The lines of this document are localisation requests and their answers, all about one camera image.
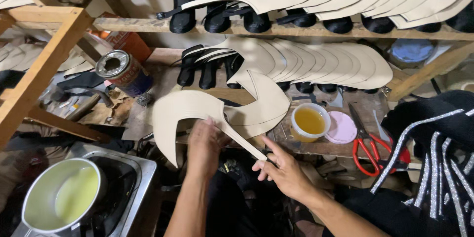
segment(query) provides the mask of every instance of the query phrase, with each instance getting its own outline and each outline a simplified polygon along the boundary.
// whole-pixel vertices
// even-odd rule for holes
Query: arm
[[[188,140],[188,170],[165,237],[204,237],[207,190],[226,141],[211,118],[198,120]]]
[[[258,180],[264,180],[268,175],[268,180],[274,180],[285,195],[307,206],[336,237],[388,236],[364,218],[331,199],[322,190],[314,187],[293,156],[283,151],[267,137],[263,137],[263,140],[273,152],[267,155],[268,158],[275,162],[278,168],[269,162],[257,161],[252,170],[261,170]]]

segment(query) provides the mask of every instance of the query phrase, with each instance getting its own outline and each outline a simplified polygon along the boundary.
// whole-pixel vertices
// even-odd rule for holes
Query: yellow liquid
[[[93,167],[86,167],[69,177],[56,196],[56,215],[69,224],[78,219],[94,200],[99,178]]]
[[[309,107],[296,111],[295,122],[301,130],[309,134],[321,134],[325,127],[323,116]]]

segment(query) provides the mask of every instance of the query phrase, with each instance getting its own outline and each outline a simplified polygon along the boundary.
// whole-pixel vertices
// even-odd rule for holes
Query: hand
[[[273,154],[267,154],[267,157],[275,162],[278,168],[270,162],[257,160],[252,170],[260,170],[258,180],[264,180],[268,175],[268,180],[274,180],[278,188],[286,196],[304,204],[305,197],[311,195],[316,188],[312,185],[301,168],[299,168],[298,162],[292,155],[283,151],[283,149],[269,138],[262,137],[262,139],[273,152]]]
[[[219,165],[220,148],[229,140],[214,125],[211,117],[196,121],[188,140],[187,176],[205,180],[212,178]]]

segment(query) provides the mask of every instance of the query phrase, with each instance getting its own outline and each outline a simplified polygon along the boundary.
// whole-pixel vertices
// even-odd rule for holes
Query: metal pot
[[[69,177],[86,167],[93,167],[98,177],[95,196],[81,216],[73,222],[66,223],[56,214],[57,194]],[[94,203],[105,195],[106,190],[105,175],[94,162],[83,158],[63,160],[47,168],[33,182],[23,203],[21,220],[35,232],[43,234],[69,229],[87,215]]]

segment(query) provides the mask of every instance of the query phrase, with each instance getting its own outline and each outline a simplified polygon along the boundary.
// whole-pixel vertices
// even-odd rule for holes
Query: workbench
[[[154,78],[154,85],[152,87],[152,94],[158,99],[168,94],[172,89],[181,89],[180,86],[176,85],[176,79],[179,75],[180,68],[173,68],[167,66],[160,66],[155,64],[145,64],[145,68],[151,73]],[[194,77],[194,83],[191,87],[185,87],[183,89],[199,89],[198,83],[200,78],[200,71],[196,71]],[[226,73],[223,67],[216,73],[216,88],[210,90],[202,90],[215,97],[228,99],[241,105],[246,105],[254,101],[253,97],[243,89],[229,89],[226,82]],[[315,86],[313,94],[316,96],[316,101],[321,103],[322,101],[332,102],[337,94],[327,94],[320,91]],[[301,94],[294,85],[286,92],[286,95],[292,99],[292,97],[306,96],[309,98],[309,94]],[[364,122],[366,130],[370,133],[379,135],[377,122],[374,119],[373,111],[377,113],[377,119],[382,121],[384,114],[388,112],[388,105],[386,97],[382,92],[376,94],[366,94],[361,91],[357,92],[344,92],[344,106],[343,108],[327,106],[327,111],[340,111],[349,114],[347,102],[353,103],[354,107],[359,112],[360,117]],[[302,155],[334,155],[339,157],[352,157],[352,142],[348,144],[335,144],[330,143],[326,138],[321,137],[315,143],[301,143],[293,139],[290,133],[291,125],[291,114],[293,109],[302,103],[311,102],[310,99],[304,100],[292,100],[290,109],[287,115],[273,130],[269,131],[267,135],[275,140],[283,147],[291,150],[294,154]],[[137,141],[140,138],[146,136],[153,131],[152,127],[152,109],[151,107],[142,107],[137,103],[132,105],[130,110],[130,116],[125,124],[126,130],[123,133],[122,139]],[[186,143],[187,136],[177,138],[177,143]],[[254,138],[250,141],[254,146],[259,149],[264,149],[261,142]],[[388,158],[388,151],[382,146],[379,147],[379,153],[382,159]],[[368,159],[367,155],[362,149],[358,151],[359,158]]]

